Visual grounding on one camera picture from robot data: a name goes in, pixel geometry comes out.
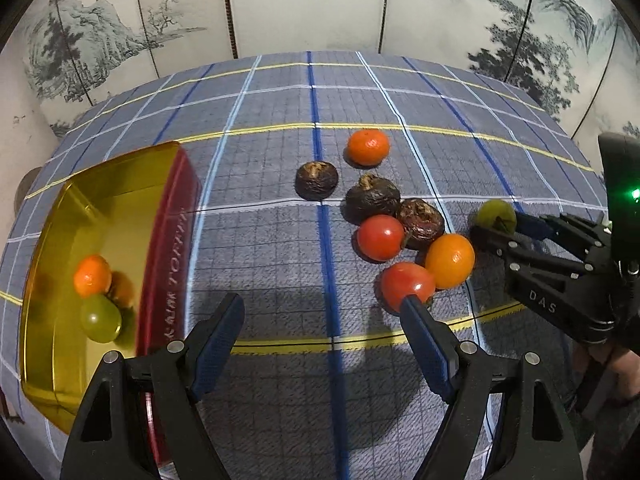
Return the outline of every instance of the mangosteen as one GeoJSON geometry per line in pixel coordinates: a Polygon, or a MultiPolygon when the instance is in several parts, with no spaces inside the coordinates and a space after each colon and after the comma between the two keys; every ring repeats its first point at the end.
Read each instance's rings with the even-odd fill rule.
{"type": "Polygon", "coordinates": [[[421,198],[408,198],[398,209],[398,220],[407,233],[407,248],[425,251],[444,233],[444,218],[421,198]]]}
{"type": "Polygon", "coordinates": [[[396,214],[400,205],[400,191],[386,178],[365,173],[356,186],[344,197],[345,218],[354,224],[361,224],[373,215],[396,214]]]}
{"type": "Polygon", "coordinates": [[[338,170],[324,160],[306,162],[298,168],[294,187],[305,200],[324,200],[338,185],[338,170]]]}

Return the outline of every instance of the green fruit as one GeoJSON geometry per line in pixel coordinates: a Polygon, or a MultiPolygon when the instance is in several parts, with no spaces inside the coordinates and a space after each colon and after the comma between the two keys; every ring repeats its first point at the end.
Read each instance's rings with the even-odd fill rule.
{"type": "Polygon", "coordinates": [[[122,330],[122,314],[102,294],[89,296],[80,307],[80,324],[84,334],[97,343],[110,343],[122,330]]]}
{"type": "Polygon", "coordinates": [[[516,211],[513,205],[504,200],[497,198],[488,200],[478,210],[476,225],[514,234],[516,232],[516,211]]]}

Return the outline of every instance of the orange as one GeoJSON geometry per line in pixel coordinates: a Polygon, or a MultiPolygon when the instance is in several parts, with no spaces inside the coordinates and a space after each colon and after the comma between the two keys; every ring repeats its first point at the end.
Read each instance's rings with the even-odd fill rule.
{"type": "Polygon", "coordinates": [[[104,294],[111,286],[111,269],[100,254],[87,256],[78,264],[74,274],[74,288],[82,298],[104,294]]]}
{"type": "Polygon", "coordinates": [[[380,130],[358,130],[347,142],[347,155],[360,166],[377,166],[389,154],[389,139],[380,130]]]}
{"type": "Polygon", "coordinates": [[[424,268],[436,281],[436,288],[453,288],[463,283],[471,274],[476,253],[469,240],[462,235],[444,234],[431,244],[424,268]]]}

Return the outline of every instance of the silver bolt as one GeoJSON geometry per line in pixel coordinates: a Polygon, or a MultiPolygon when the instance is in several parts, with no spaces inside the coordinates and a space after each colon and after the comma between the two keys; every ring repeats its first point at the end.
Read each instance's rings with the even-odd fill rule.
{"type": "Polygon", "coordinates": [[[102,360],[107,364],[114,363],[118,360],[118,353],[115,350],[108,351],[102,356],[102,360]]]}
{"type": "Polygon", "coordinates": [[[465,354],[475,354],[478,351],[476,343],[473,343],[471,341],[463,341],[462,343],[460,343],[460,349],[465,354]]]}
{"type": "Polygon", "coordinates": [[[527,352],[524,355],[524,359],[530,365],[540,364],[540,357],[538,356],[538,354],[534,354],[533,352],[527,352]]]}
{"type": "Polygon", "coordinates": [[[182,350],[184,349],[184,343],[182,341],[180,341],[179,339],[176,339],[175,341],[171,341],[167,346],[166,349],[171,352],[172,354],[177,354],[179,352],[182,352],[182,350]]]}

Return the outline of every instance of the red box side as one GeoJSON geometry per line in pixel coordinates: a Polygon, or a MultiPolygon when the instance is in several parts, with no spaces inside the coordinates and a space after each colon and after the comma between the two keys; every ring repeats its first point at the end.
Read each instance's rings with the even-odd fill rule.
{"type": "MultiPolygon", "coordinates": [[[[149,354],[174,339],[184,338],[184,310],[191,234],[200,183],[180,147],[171,166],[156,213],[147,251],[140,295],[136,355],[149,354]]],[[[143,401],[149,440],[158,465],[169,460],[152,396],[143,401]]]]}

